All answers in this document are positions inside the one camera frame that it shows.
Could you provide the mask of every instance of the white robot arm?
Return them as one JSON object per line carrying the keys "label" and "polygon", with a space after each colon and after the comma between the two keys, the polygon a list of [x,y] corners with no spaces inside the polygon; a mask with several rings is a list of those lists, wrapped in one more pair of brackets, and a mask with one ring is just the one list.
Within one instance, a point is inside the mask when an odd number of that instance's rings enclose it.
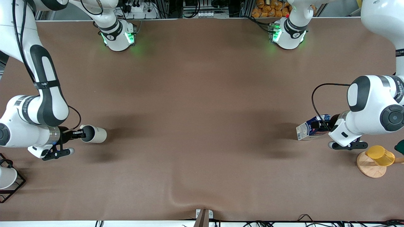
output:
{"label": "white robot arm", "polygon": [[348,88],[350,111],[343,112],[330,137],[345,147],[362,135],[380,135],[404,126],[404,0],[364,0],[362,23],[396,47],[395,76],[360,76]]}
{"label": "white robot arm", "polygon": [[105,44],[113,51],[122,51],[135,44],[136,27],[118,19],[114,13],[118,0],[69,0],[90,16],[101,30]]}
{"label": "white robot arm", "polygon": [[298,47],[306,34],[307,25],[313,18],[314,11],[311,5],[332,1],[334,0],[288,0],[292,11],[288,18],[283,17],[274,22],[279,24],[279,28],[272,36],[272,42],[286,50]]}
{"label": "white robot arm", "polygon": [[39,95],[18,95],[7,103],[0,119],[0,146],[28,147],[38,158],[58,158],[74,152],[63,149],[70,139],[85,137],[61,125],[69,115],[49,52],[42,46],[35,24],[36,9],[62,9],[67,0],[1,0],[0,50],[24,62]]}

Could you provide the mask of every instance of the white cup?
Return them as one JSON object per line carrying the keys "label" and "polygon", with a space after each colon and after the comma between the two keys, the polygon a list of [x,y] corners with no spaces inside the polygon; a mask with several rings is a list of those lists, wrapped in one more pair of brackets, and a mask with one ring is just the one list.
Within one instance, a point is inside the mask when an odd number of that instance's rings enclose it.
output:
{"label": "white cup", "polygon": [[[3,167],[1,164],[7,162],[8,166]],[[8,159],[0,160],[0,189],[11,186],[17,179],[17,170],[13,168],[13,162]]]}
{"label": "white cup", "polygon": [[80,129],[86,134],[81,140],[85,143],[102,143],[107,139],[107,131],[103,128],[98,128],[89,124],[83,124]]}

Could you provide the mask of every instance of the brown tablecloth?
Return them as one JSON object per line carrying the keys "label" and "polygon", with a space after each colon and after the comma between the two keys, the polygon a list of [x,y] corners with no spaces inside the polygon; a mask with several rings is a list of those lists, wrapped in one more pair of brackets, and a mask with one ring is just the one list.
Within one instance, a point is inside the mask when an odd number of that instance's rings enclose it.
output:
{"label": "brown tablecloth", "polygon": [[[300,47],[281,50],[246,19],[147,21],[136,46],[115,53],[91,22],[38,23],[67,102],[108,140],[70,141],[74,155],[48,162],[1,148],[27,183],[0,220],[188,219],[197,208],[223,220],[402,218],[403,165],[370,179],[355,167],[361,150],[295,135],[315,115],[314,87],[392,74],[394,47],[360,19],[309,29]],[[0,91],[1,112],[11,97],[37,94],[14,59]],[[321,113],[348,109],[346,87],[315,99]],[[77,120],[71,112],[64,125]],[[393,151],[402,135],[363,140]]]}

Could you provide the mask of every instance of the yellow cup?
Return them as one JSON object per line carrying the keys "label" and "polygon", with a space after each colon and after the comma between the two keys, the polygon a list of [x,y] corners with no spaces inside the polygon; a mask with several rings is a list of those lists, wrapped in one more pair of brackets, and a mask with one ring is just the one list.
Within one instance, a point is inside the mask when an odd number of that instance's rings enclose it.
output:
{"label": "yellow cup", "polygon": [[384,149],[384,147],[376,145],[369,148],[365,153],[378,166],[390,166],[394,163],[396,157],[393,153]]}

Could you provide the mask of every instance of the wooden stand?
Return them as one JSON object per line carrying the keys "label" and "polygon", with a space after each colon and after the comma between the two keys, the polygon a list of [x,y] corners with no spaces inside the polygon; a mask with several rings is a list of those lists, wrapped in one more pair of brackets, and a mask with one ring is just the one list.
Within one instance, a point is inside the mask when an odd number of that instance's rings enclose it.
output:
{"label": "wooden stand", "polygon": [[371,178],[382,177],[387,170],[387,167],[378,166],[371,158],[366,156],[365,151],[356,158],[356,165],[364,175]]}

